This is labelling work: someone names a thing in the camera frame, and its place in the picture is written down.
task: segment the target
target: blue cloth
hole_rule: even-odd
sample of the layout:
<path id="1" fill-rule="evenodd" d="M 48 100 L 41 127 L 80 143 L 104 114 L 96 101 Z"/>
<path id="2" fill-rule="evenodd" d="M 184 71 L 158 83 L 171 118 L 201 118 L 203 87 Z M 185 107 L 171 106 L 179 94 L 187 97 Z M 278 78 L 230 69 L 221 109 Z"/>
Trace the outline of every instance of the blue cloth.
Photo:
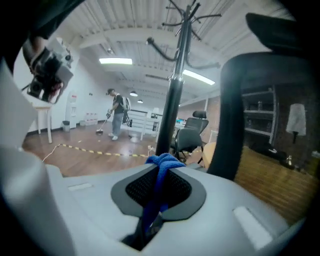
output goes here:
<path id="1" fill-rule="evenodd" d="M 168 209 L 168 203 L 163 200 L 163 184 L 167 171 L 171 168 L 178 168 L 186 165 L 178 161 L 169 153 L 163 153 L 160 156 L 149 156 L 145 163 L 159 166 L 159 172 L 153 189 L 153 198 L 143 210 L 142 222 L 144 231 L 147 231 L 158 216 L 158 213 Z"/>

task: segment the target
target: fluorescent light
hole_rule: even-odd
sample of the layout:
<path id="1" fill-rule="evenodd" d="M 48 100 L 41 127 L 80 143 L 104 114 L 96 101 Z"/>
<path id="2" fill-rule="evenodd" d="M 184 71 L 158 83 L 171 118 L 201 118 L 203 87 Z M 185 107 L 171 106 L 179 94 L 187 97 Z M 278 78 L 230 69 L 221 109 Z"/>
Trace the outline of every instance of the fluorescent light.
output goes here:
<path id="1" fill-rule="evenodd" d="M 190 70 L 184 70 L 183 71 L 183 74 L 184 75 L 186 75 L 186 76 L 189 76 L 189 77 L 192 77 L 192 78 L 195 78 L 195 79 L 198 79 L 198 80 L 200 80 L 200 81 L 202 81 L 202 82 L 205 82 L 205 83 L 207 83 L 207 84 L 209 84 L 209 85 L 214 85 L 216 82 L 214 82 L 214 81 L 212 81 L 212 80 L 210 80 L 210 79 L 208 79 L 208 78 L 206 78 L 206 77 L 204 77 L 204 76 L 202 76 L 202 75 L 199 75 L 199 74 L 197 74 L 197 73 L 194 73 L 194 72 L 192 72 L 192 71 L 190 71 Z"/>
<path id="2" fill-rule="evenodd" d="M 138 94 L 136 93 L 135 90 L 133 90 L 132 92 L 130 92 L 130 95 L 133 97 L 138 97 Z"/>
<path id="3" fill-rule="evenodd" d="M 101 64 L 128 64 L 132 65 L 131 58 L 100 58 Z"/>

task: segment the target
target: white table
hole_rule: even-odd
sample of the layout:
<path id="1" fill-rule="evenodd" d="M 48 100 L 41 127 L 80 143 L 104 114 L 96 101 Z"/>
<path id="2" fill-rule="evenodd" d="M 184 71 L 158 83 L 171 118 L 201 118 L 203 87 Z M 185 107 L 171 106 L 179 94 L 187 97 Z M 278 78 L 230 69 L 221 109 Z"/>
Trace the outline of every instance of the white table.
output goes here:
<path id="1" fill-rule="evenodd" d="M 40 112 L 41 111 L 46 111 L 46 125 L 47 125 L 47 130 L 48 130 L 48 140 L 49 140 L 49 143 L 52 143 L 52 138 L 51 138 L 51 107 L 50 106 L 36 106 L 34 108 L 38 112 L 37 125 L 38 125 L 38 133 L 39 134 L 41 134 L 41 130 L 40 130 Z"/>

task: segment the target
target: desk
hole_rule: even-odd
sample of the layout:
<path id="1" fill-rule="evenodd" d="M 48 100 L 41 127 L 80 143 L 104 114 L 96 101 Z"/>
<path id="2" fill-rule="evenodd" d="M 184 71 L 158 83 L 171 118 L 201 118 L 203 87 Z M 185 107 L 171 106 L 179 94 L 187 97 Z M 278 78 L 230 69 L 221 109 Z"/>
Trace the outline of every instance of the desk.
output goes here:
<path id="1" fill-rule="evenodd" d="M 47 130 L 48 130 L 48 140 L 49 140 L 49 143 L 52 143 L 52 138 L 51 138 L 51 107 L 50 106 L 35 106 L 34 108 L 38 112 L 37 126 L 38 126 L 38 133 L 39 134 L 41 134 L 41 130 L 40 130 L 40 112 L 41 111 L 46 111 L 46 125 L 47 125 Z"/>
<path id="2" fill-rule="evenodd" d="M 214 156 L 214 152 L 215 152 L 215 149 L 216 149 L 216 142 L 211 142 L 211 143 L 208 143 L 206 144 L 204 147 L 203 147 L 203 152 L 202 152 L 202 160 L 203 160 L 203 163 L 204 163 L 204 167 L 205 168 L 209 168 L 209 165 L 211 163 L 211 160 L 212 160 L 212 157 Z"/>

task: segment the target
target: table leg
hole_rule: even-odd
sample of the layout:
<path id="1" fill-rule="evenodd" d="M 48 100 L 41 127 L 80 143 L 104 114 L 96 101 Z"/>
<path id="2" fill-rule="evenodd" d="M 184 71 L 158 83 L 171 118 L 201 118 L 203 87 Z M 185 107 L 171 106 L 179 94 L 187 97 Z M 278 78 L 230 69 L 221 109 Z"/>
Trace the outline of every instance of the table leg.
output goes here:
<path id="1" fill-rule="evenodd" d="M 49 143 L 52 143 L 52 138 L 51 138 L 51 109 L 49 109 L 46 112 L 46 125 L 47 125 L 47 130 L 48 130 L 48 140 L 49 140 Z"/>
<path id="2" fill-rule="evenodd" d="M 40 130 L 40 111 L 37 111 L 38 113 L 38 118 L 37 118 L 37 124 L 38 124 L 38 134 L 41 134 L 41 130 Z"/>

